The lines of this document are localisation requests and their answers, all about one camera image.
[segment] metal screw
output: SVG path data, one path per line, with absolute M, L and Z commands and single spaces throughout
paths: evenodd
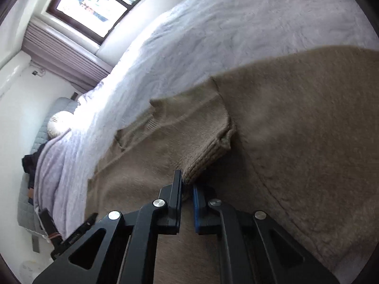
M 218 207 L 218 206 L 221 206 L 222 201 L 219 200 L 218 198 L 214 198 L 214 199 L 211 199 L 209 203 L 214 207 Z
M 121 216 L 121 214 L 115 210 L 108 213 L 108 218 L 111 220 L 117 220 L 120 216 Z
M 164 200 L 161 200 L 160 198 L 157 199 L 157 200 L 155 200 L 155 201 L 153 202 L 153 205 L 154 205 L 155 207 L 162 207 L 162 206 L 164 206 L 164 204 L 166 204 L 166 202 L 165 202 Z
M 258 210 L 255 212 L 254 216 L 258 219 L 258 220 L 264 220 L 266 219 L 266 213 L 264 211 L 261 211 L 261 210 Z

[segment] round pillow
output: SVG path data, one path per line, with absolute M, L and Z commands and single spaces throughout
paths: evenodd
M 71 128 L 73 114 L 61 111 L 54 114 L 47 123 L 47 134 L 50 138 L 55 138 Z

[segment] gray quilted mattress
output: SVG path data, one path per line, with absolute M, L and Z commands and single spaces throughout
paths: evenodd
M 47 123 L 49 119 L 54 114 L 60 111 L 68 111 L 68 112 L 73 113 L 77 106 L 78 106 L 77 101 L 73 101 L 65 97 L 58 98 L 54 102 L 48 114 L 46 115 L 41 128 L 38 131 L 33 147 L 30 151 L 31 154 L 35 153 L 42 144 L 48 141 L 49 137 L 47 134 Z M 29 199 L 28 198 L 28 180 L 29 180 L 29 175 L 24 174 L 22 176 L 20 194 L 18 196 L 17 221 L 20 226 L 26 228 L 33 235 L 36 235 L 36 236 L 45 235 L 45 232 L 42 230 L 39 224 L 39 220 L 38 220 L 37 214 L 34 211 L 33 205 L 31 205 L 28 202 L 28 199 Z

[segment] white blanket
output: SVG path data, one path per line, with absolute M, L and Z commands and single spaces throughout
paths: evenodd
M 49 142 L 40 158 L 36 207 L 50 210 L 66 238 L 84 221 L 87 179 L 115 131 L 149 99 L 255 60 L 332 44 L 379 50 L 355 0 L 185 0 L 156 19 L 112 73 L 80 98 L 75 127 Z

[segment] brown blanket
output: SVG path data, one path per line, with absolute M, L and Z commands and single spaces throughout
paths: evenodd
M 154 100 L 99 162 L 86 214 L 137 210 L 174 169 L 190 185 L 207 168 L 198 180 L 220 199 L 265 210 L 349 281 L 379 237 L 378 80 L 379 52 L 333 46 Z M 188 200 L 178 236 L 159 238 L 155 283 L 219 283 L 214 240 L 195 235 L 191 209 Z

